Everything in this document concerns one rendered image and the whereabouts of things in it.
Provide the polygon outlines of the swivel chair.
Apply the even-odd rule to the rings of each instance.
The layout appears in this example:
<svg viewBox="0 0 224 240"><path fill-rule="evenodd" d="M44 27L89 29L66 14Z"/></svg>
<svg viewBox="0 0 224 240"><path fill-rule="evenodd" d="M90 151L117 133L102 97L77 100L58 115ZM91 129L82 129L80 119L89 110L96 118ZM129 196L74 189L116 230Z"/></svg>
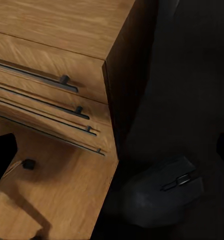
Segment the swivel chair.
<svg viewBox="0 0 224 240"><path fill-rule="evenodd" d="M33 170L34 166L35 166L36 161L32 160L32 159L26 159L26 160L17 160L14 164L12 164L11 166L9 166L5 173L3 174L2 178L0 179L0 181L6 177L9 173L11 173L15 168L17 168L20 164L23 164L23 168L25 169L29 169L29 170ZM0 238L0 240L6 240L3 238ZM30 240L42 240L41 236L35 236L33 238L31 238Z"/></svg>

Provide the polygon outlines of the mouse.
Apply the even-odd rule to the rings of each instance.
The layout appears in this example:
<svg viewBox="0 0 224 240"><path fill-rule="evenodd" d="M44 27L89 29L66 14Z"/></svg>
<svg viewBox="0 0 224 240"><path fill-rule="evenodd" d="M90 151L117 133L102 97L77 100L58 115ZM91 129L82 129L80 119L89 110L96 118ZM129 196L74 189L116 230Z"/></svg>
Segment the mouse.
<svg viewBox="0 0 224 240"><path fill-rule="evenodd" d="M174 156L127 181L119 205L133 225L161 228L189 217L193 205L204 196L196 168L185 157Z"/></svg>

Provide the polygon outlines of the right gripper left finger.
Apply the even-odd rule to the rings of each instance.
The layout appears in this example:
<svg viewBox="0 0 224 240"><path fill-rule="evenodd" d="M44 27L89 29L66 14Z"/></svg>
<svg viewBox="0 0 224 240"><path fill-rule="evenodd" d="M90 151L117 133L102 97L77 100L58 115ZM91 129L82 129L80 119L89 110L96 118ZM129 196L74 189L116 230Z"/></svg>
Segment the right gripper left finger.
<svg viewBox="0 0 224 240"><path fill-rule="evenodd" d="M17 141L13 133L0 136L0 179L17 152Z"/></svg>

